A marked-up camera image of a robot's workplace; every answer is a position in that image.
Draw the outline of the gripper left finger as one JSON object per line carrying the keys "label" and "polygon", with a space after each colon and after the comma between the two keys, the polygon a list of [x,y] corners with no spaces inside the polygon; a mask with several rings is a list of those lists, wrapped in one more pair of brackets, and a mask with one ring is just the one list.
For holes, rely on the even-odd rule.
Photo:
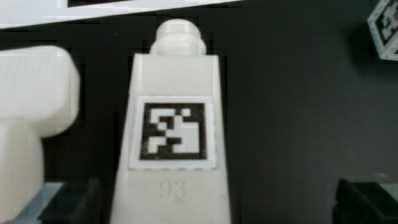
{"label": "gripper left finger", "polygon": [[102,194],[95,178],[47,182],[15,216],[15,224],[99,224]]}

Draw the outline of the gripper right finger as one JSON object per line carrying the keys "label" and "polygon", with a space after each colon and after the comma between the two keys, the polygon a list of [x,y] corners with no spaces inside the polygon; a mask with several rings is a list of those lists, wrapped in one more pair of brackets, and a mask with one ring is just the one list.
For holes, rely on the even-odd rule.
{"label": "gripper right finger", "polygon": [[398,183],[339,180],[335,224],[398,224]]}

